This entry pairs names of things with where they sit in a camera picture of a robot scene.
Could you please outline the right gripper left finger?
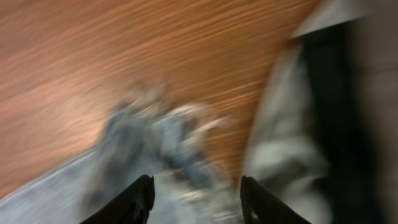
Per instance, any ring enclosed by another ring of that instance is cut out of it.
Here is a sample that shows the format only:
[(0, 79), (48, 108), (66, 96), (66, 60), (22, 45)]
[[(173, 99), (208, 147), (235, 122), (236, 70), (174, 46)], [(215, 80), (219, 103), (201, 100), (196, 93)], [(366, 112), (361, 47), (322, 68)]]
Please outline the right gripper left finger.
[(146, 224), (154, 201), (154, 177), (142, 175), (81, 224)]

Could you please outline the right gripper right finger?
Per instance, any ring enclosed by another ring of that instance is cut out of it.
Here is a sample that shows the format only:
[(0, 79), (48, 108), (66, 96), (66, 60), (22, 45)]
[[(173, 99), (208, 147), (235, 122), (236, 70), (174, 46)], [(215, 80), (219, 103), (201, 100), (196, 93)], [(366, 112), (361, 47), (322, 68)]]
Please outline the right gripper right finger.
[(310, 224), (253, 177), (241, 177), (240, 199), (245, 224)]

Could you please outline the light blue denim jeans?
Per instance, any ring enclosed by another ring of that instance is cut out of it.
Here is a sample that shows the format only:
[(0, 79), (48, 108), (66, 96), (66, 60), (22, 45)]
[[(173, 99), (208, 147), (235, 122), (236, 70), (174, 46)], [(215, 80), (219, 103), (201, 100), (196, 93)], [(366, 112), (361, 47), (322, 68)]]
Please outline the light blue denim jeans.
[(1, 200), (1, 222), (81, 223), (148, 175), (147, 223), (237, 223), (233, 186), (205, 154), (208, 133), (228, 120), (204, 103), (168, 102), (163, 83), (133, 85), (87, 153)]

